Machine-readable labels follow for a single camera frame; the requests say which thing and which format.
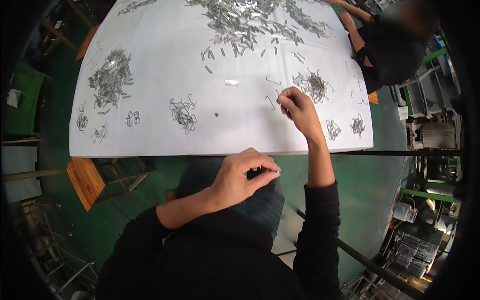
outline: black jacket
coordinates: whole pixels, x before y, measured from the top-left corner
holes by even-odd
[[[152,207],[125,226],[96,298],[340,299],[337,183],[305,186],[305,201],[293,270],[271,253],[270,233],[236,211],[201,216],[172,233]]]
[[[368,94],[383,85],[400,84],[412,77],[420,68],[426,49],[425,41],[414,38],[399,26],[381,22],[378,15],[373,16],[373,20],[373,24],[359,29],[365,46],[356,57]],[[365,56],[373,68],[363,64]]]

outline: hand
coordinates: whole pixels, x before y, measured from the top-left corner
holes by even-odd
[[[245,173],[262,167],[270,169],[248,180]],[[252,196],[256,190],[278,178],[280,167],[273,158],[249,148],[240,154],[227,156],[222,163],[214,183],[210,187],[213,201],[218,210],[238,204]]]
[[[323,136],[322,126],[310,97],[293,86],[284,89],[276,101],[281,105],[282,114],[293,120],[307,140]]]
[[[338,17],[347,29],[349,29],[352,26],[355,27],[355,21],[353,21],[352,16],[348,12],[341,12]]]

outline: white table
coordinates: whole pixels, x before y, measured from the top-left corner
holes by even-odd
[[[271,43],[271,33],[257,34],[254,51],[246,49],[243,56],[235,58],[230,43],[214,45],[210,41],[216,33],[208,27],[211,20],[202,15],[207,8],[185,6],[186,0],[158,0],[120,13],[131,2],[115,3],[83,59],[70,122],[71,156],[222,155],[248,147],[269,154],[304,154],[307,144],[303,135],[281,114],[275,100],[276,90],[294,85],[293,77],[299,72],[308,75],[307,68],[330,84],[325,94],[328,100],[324,98],[323,103],[315,105],[330,151],[373,147],[362,73],[351,58],[348,36],[330,5],[296,2],[314,21],[324,21],[331,27],[325,32],[327,37],[318,38],[305,30],[280,6],[268,20],[280,24],[286,20],[288,27],[298,28],[295,30],[304,44],[297,47],[294,41],[282,38],[277,45]],[[249,24],[260,26],[261,21],[250,20]],[[200,52],[208,46],[216,59],[206,54],[202,61]],[[94,97],[98,91],[89,87],[88,78],[102,67],[113,49],[124,49],[131,56],[133,84],[123,86],[118,108],[112,103],[99,108]],[[292,52],[300,53],[304,63]],[[268,82],[267,76],[281,84]],[[238,86],[226,85],[225,80],[236,80]],[[174,102],[186,102],[189,94],[196,103],[189,109],[196,118],[192,131],[173,120],[170,102],[173,98]],[[99,114],[108,109],[106,114]],[[138,111],[139,124],[126,124],[130,111]],[[352,129],[359,115],[364,126],[361,134]],[[79,117],[88,119],[82,131],[77,127]],[[327,121],[331,120],[341,130],[332,138],[327,130]]]

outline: factory floor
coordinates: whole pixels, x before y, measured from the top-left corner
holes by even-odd
[[[87,32],[88,28],[79,24],[72,30],[72,42],[80,46]],[[75,57],[76,53],[62,46],[46,72],[52,80],[46,90],[40,121],[40,169],[65,168],[70,159],[69,121],[80,69]],[[378,91],[378,100],[379,105],[371,105],[375,144],[371,150],[405,150],[405,125],[399,120],[388,87]],[[301,230],[302,220],[295,210],[305,209],[303,185],[307,182],[308,166],[305,155],[274,158],[282,168],[280,181],[285,195],[282,221],[272,249],[280,253],[294,249],[293,241]],[[401,182],[404,159],[348,155],[332,155],[331,158],[340,197],[339,238],[372,258],[384,238],[390,207]],[[95,262],[96,271],[111,254],[125,224],[141,211],[166,202],[165,190],[177,186],[182,171],[191,160],[184,156],[144,159],[157,171],[148,176],[135,193],[96,205],[90,212],[85,211],[67,174],[41,179],[46,201],[61,204],[60,208],[46,209],[51,227],[60,234],[72,233],[61,246],[84,260]],[[342,250],[338,252],[338,276],[343,283],[361,272],[363,266]],[[283,259],[291,265],[293,257],[291,254]],[[73,258],[69,262],[75,265]],[[92,277],[89,270],[84,273]]]

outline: person's left hand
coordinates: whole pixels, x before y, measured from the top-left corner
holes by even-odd
[[[355,27],[355,21],[353,21],[352,16],[348,12],[341,12],[338,17],[347,29],[351,26]]]
[[[248,180],[245,173],[260,166],[270,169],[271,172],[263,172]],[[277,171],[280,171],[280,167],[273,158],[253,148],[227,156],[210,187],[210,192],[213,193],[211,199],[216,202],[215,207],[218,210],[234,206],[252,196],[257,189],[278,178],[280,173]]]

